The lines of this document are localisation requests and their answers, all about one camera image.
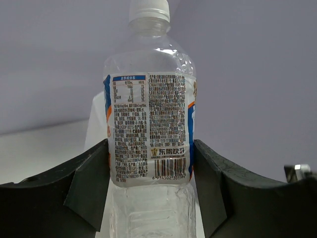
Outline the white label clear bottle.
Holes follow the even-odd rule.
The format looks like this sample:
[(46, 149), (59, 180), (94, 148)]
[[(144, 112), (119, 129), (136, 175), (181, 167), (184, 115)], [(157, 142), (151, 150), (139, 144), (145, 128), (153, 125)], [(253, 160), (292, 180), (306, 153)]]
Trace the white label clear bottle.
[(104, 67), (112, 238), (194, 238), (195, 65), (169, 4), (133, 0), (132, 36)]

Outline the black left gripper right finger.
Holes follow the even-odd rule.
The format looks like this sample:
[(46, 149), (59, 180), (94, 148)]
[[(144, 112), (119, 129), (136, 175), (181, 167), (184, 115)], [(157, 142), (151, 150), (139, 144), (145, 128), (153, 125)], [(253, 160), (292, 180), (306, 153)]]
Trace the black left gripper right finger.
[(317, 174), (288, 183), (260, 176), (194, 142), (194, 175), (207, 238), (314, 238)]

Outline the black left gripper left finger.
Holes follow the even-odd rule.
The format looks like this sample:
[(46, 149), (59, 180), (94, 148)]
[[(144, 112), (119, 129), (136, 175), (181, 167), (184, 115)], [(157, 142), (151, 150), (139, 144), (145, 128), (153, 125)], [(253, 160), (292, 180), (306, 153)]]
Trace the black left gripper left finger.
[(110, 179), (108, 142), (19, 183), (0, 186), (3, 238), (93, 238)]

